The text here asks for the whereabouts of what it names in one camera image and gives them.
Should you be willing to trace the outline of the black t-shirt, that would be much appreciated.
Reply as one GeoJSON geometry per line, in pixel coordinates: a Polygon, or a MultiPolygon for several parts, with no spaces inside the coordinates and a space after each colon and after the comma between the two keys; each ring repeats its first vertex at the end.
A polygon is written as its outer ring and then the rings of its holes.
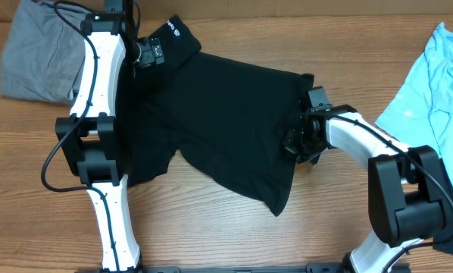
{"type": "Polygon", "coordinates": [[[219,185],[279,215],[295,170],[283,142],[300,124],[313,76],[204,53],[176,16],[152,37],[164,63],[124,69],[117,94],[117,125],[132,153],[128,184],[166,173],[180,152],[219,185]]]}

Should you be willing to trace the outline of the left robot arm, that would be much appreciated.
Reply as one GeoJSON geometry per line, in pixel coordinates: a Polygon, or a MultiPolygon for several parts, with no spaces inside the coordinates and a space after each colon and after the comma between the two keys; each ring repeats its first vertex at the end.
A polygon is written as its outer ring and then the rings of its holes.
{"type": "Polygon", "coordinates": [[[102,241],[102,272],[143,272],[127,199],[130,155],[117,131],[120,73],[164,63],[158,39],[138,37],[141,12],[135,1],[106,1],[88,10],[76,31],[84,39],[80,88],[66,118],[55,123],[61,149],[92,201],[102,241]]]}

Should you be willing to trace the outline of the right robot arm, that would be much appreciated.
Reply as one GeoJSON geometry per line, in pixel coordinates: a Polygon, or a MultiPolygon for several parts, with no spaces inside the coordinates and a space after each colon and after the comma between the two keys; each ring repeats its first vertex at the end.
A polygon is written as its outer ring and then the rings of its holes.
{"type": "Polygon", "coordinates": [[[321,86],[301,91],[300,105],[300,127],[287,133],[285,149],[312,165],[324,150],[341,149],[365,168],[372,227],[341,262],[310,263],[308,272],[408,272],[398,263],[403,255],[453,241],[453,200],[433,148],[385,135],[350,105],[330,104],[321,86]]]}

